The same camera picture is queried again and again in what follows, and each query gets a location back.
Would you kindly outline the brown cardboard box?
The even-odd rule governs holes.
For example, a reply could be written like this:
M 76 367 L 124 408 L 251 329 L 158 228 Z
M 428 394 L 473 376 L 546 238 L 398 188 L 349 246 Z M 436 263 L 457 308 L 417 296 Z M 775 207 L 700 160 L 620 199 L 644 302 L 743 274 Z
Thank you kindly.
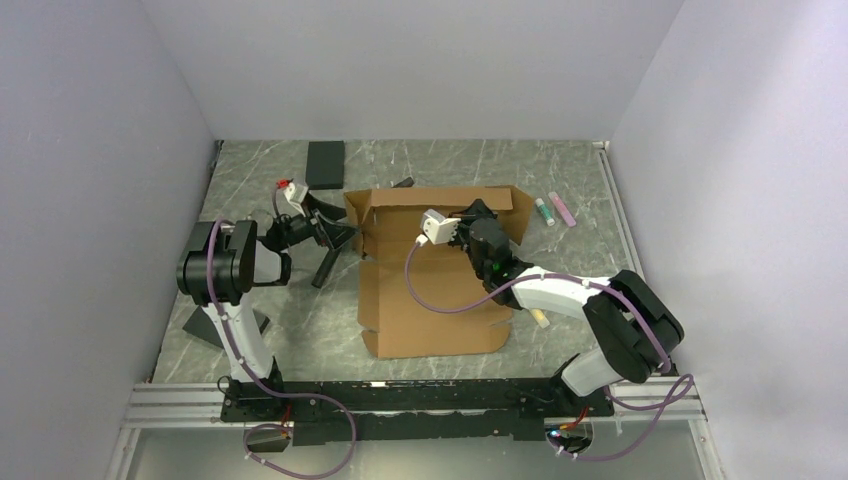
M 348 191 L 347 218 L 359 228 L 357 320 L 368 352 L 379 359 L 493 353 L 511 333 L 511 308 L 493 301 L 466 253 L 447 245 L 415 250 L 423 214 L 448 215 L 482 200 L 509 238 L 521 243 L 533 198 L 514 185 L 408 187 Z

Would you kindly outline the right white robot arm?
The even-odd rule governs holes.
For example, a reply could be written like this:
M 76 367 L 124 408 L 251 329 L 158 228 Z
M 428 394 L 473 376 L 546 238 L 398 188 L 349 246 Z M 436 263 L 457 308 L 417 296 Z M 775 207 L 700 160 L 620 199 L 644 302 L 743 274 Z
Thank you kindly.
M 557 411 L 574 415 L 590 394 L 621 380 L 643 383 L 672 368 L 684 329 L 643 278 L 621 270 L 609 278 L 557 273 L 521 260 L 497 214 L 477 199 L 453 212 L 450 245 L 464 251 L 488 299 L 515 310 L 546 310 L 585 320 L 594 346 L 566 361 L 551 388 Z

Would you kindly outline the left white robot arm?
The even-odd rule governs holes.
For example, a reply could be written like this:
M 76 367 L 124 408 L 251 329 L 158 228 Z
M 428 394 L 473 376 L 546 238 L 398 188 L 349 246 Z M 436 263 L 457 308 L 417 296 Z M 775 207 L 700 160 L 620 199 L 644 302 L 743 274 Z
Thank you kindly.
M 345 210 L 315 198 L 290 200 L 295 214 L 274 203 L 258 219 L 199 221 L 189 234 L 176 268 L 179 291 L 211 320 L 230 363 L 229 397 L 248 383 L 248 407 L 264 420 L 279 417 L 287 392 L 274 354 L 262 338 L 251 292 L 256 287 L 283 287 L 292 274 L 292 247 L 313 241 L 325 248 L 312 284 L 326 282 L 343 247 L 358 233 Z

